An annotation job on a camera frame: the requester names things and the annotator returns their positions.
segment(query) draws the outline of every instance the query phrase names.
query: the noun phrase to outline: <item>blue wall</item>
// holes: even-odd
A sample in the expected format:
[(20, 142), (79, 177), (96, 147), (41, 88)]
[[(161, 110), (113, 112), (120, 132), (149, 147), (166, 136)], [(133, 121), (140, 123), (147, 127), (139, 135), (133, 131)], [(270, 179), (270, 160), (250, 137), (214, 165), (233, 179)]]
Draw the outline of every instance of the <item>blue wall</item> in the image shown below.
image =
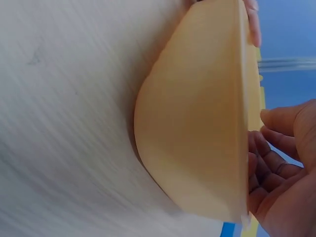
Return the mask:
[(263, 58), (316, 57), (316, 0), (258, 0)]

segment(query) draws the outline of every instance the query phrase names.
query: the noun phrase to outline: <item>yellow object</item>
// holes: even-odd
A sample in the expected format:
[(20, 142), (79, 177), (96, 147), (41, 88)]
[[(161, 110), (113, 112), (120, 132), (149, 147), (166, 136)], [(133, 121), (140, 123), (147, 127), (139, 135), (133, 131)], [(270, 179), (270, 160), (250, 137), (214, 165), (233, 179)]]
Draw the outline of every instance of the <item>yellow object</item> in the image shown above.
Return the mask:
[(139, 92), (140, 158), (184, 211), (241, 222), (248, 217), (247, 131), (260, 126), (259, 111), (256, 50), (243, 2), (201, 1)]

